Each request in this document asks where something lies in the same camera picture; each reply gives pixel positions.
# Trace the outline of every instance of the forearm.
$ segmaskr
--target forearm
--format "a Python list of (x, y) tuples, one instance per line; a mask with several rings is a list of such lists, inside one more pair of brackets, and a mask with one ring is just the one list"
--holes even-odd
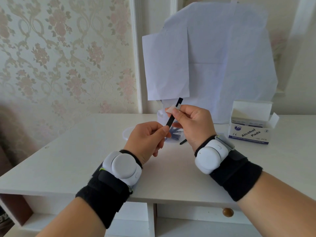
[(37, 237), (103, 237), (105, 227), (93, 209), (75, 198)]
[(316, 236), (316, 201), (268, 173), (237, 203), (263, 236)]

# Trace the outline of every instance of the drawer knob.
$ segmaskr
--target drawer knob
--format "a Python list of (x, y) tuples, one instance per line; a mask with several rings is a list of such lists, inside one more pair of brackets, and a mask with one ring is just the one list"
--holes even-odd
[(224, 208), (223, 215), (226, 217), (232, 217), (234, 215), (234, 211), (231, 208)]

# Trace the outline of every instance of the black stylus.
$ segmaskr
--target black stylus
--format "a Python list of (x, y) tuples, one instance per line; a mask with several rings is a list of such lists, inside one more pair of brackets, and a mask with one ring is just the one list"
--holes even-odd
[[(177, 102), (177, 104), (176, 104), (176, 107), (178, 107), (178, 105), (181, 104), (182, 101), (183, 101), (183, 99), (182, 99), (182, 98), (179, 98), (179, 100), (178, 100), (178, 102)], [(174, 121), (174, 116), (171, 114), (171, 116), (170, 116), (170, 118), (169, 118), (169, 120), (168, 120), (168, 122), (167, 122), (166, 125), (169, 126), (169, 128), (170, 128), (171, 125), (172, 125), (172, 123), (173, 123), (173, 121)]]

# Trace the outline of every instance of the desk surface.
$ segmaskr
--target desk surface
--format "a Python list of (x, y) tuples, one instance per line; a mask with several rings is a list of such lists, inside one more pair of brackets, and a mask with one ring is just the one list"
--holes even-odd
[[(156, 120), (152, 114), (92, 114), (0, 177), (0, 193), (74, 195), (87, 184), (104, 158), (124, 147), (122, 132), (137, 123)], [(280, 116), (271, 143), (232, 140), (236, 149), (285, 183), (316, 199), (314, 133), (316, 116)], [(227, 124), (216, 124), (227, 133)], [(165, 143), (145, 164), (131, 201), (232, 204), (229, 195), (194, 164), (188, 143)]]

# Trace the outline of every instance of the open cardboard box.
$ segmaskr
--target open cardboard box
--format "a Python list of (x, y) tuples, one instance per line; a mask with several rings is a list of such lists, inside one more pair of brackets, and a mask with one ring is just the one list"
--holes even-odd
[(275, 113), (270, 118), (272, 102), (235, 100), (229, 122), (228, 137), (269, 144), (279, 121)]

